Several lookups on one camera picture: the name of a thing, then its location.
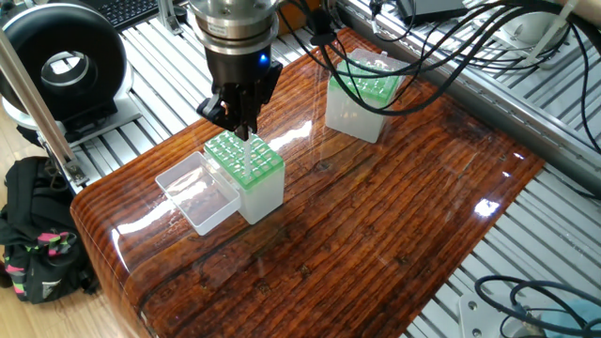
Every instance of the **clear plastic box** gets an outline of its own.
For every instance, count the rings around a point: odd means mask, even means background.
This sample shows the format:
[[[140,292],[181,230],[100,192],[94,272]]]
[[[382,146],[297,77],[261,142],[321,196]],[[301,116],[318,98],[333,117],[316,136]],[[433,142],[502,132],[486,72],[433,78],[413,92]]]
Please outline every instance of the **clear plastic box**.
[[[366,50],[357,49],[348,56],[350,59],[362,65],[387,71],[398,70],[407,64],[390,57],[386,54],[375,54]],[[339,71],[347,72],[350,68],[352,74],[371,74],[371,72],[359,69],[342,61],[338,64]],[[348,76],[342,76],[347,87],[355,94],[357,91]],[[390,76],[381,79],[353,78],[359,93],[365,102],[371,106],[380,108],[389,104],[398,87],[405,80],[404,76]],[[355,103],[340,87],[336,79],[330,78],[328,84],[328,104],[326,108],[326,126],[337,131],[360,138],[364,141],[375,143],[382,128],[385,116],[377,115],[362,108]]]
[[[201,236],[240,208],[238,191],[200,152],[194,152],[155,181]]]
[[[250,175],[245,170],[244,144],[230,131],[206,142],[205,154],[238,190],[239,213],[248,223],[259,222],[284,202],[284,160],[258,136],[251,135]]]
[[[284,202],[284,160],[259,137],[251,137],[250,175],[243,142],[224,131],[205,143],[205,155],[195,152],[156,177],[199,235],[236,211],[255,224]]]

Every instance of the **pipette tip box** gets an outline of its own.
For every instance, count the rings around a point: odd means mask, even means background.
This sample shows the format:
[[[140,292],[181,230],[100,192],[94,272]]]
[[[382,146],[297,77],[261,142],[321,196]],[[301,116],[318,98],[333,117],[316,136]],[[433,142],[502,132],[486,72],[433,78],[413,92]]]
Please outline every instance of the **pipette tip box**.
[[[385,54],[374,54],[362,49],[353,51],[348,57],[368,68],[386,71],[398,70],[406,65],[403,62],[387,57]],[[343,72],[348,72],[350,69],[351,74],[357,75],[373,74],[368,70],[347,65],[346,61],[340,62],[337,69]],[[358,95],[357,89],[359,89],[359,95],[361,95],[365,103],[376,108],[388,105],[393,100],[399,85],[405,79],[405,77],[399,76],[389,76],[380,79],[353,77],[352,80],[355,82],[353,84],[350,77],[344,75],[341,77],[345,86],[353,94]],[[366,142],[375,143],[378,141],[379,134],[385,122],[384,115],[378,115],[362,108],[347,95],[335,78],[330,78],[326,107],[327,127],[360,138]]]
[[[263,140],[251,135],[251,169],[245,165],[244,142],[224,131],[205,143],[205,153],[237,189],[239,213],[255,224],[284,202],[284,160]]]

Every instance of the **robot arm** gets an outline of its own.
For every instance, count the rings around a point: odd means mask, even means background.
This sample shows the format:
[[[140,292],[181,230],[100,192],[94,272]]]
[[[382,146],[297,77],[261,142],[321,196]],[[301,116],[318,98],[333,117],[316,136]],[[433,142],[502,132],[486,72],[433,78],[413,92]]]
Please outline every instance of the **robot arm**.
[[[213,96],[198,114],[246,141],[282,72],[271,59],[278,34],[277,0],[192,0],[190,23],[205,46]]]

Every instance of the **backpack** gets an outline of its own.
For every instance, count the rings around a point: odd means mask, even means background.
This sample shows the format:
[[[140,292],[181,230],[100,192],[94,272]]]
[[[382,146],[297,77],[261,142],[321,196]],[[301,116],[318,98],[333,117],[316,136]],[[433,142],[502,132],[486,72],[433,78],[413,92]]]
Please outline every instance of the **backpack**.
[[[73,195],[48,158],[16,161],[8,170],[8,203],[0,212],[5,269],[19,300],[57,300],[98,286],[69,214]]]

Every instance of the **open box lid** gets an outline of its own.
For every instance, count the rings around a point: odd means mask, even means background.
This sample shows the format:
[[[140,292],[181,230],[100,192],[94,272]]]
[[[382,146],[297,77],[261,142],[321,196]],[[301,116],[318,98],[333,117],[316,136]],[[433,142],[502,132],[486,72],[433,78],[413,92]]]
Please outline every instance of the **open box lid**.
[[[201,236],[241,206],[238,191],[198,151],[155,181]]]

